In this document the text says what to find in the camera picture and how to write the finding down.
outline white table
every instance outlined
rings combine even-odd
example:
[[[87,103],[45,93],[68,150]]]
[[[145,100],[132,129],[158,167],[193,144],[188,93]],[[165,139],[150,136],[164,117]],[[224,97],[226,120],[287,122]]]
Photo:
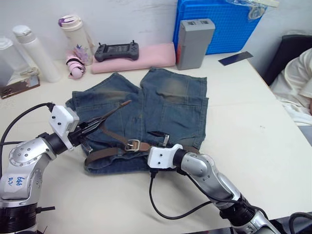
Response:
[[[224,67],[218,60],[227,56],[206,56],[199,69],[168,68],[208,77],[207,136],[200,151],[210,154],[218,169],[270,219],[312,211],[311,146],[248,61]],[[61,62],[57,65],[64,76],[60,82],[42,82],[32,91],[0,101],[0,133],[25,109],[47,101],[63,105],[71,91],[84,91],[111,74],[87,73],[72,80],[67,78],[67,67]],[[146,72],[120,73],[139,85]],[[48,118],[44,108],[30,113],[7,140],[30,140],[42,132],[51,133]],[[5,146],[5,165],[9,150]],[[39,205],[56,206],[56,210],[38,215],[41,231],[48,226],[47,234],[177,234],[229,226],[213,205],[181,220],[163,219],[149,201],[148,173],[87,175],[84,159],[78,147],[58,156],[45,170]],[[177,173],[159,173],[153,194],[166,215],[180,215],[205,201],[194,185]]]

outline black office chair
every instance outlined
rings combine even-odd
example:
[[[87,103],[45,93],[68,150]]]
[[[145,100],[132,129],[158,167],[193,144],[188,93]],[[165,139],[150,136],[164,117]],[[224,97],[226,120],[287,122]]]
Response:
[[[267,85],[271,85],[277,75],[284,70],[287,63],[312,48],[312,36],[286,35],[269,65],[263,79]]]

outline pink cushion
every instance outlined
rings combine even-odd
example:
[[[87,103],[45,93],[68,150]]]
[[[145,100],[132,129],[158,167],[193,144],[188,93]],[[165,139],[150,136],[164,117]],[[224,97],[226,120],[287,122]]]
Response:
[[[159,44],[139,48],[138,60],[132,61],[130,58],[113,58],[103,62],[93,59],[91,65],[92,73],[115,72],[150,67],[169,67],[176,63],[174,44]]]

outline white shirt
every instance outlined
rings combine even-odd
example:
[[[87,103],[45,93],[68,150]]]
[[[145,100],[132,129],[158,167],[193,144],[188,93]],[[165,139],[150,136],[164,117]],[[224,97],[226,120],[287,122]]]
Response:
[[[270,88],[297,125],[312,125],[312,48],[290,61]]]

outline bottle cap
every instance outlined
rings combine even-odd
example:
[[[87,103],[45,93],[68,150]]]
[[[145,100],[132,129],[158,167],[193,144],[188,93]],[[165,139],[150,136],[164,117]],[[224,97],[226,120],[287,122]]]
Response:
[[[6,37],[0,37],[0,50],[5,50],[13,45],[13,42]]]
[[[36,39],[35,34],[26,25],[18,25],[13,28],[13,33],[20,43],[29,43]]]
[[[58,20],[58,25],[67,32],[75,31],[82,27],[82,21],[79,16],[67,15]]]

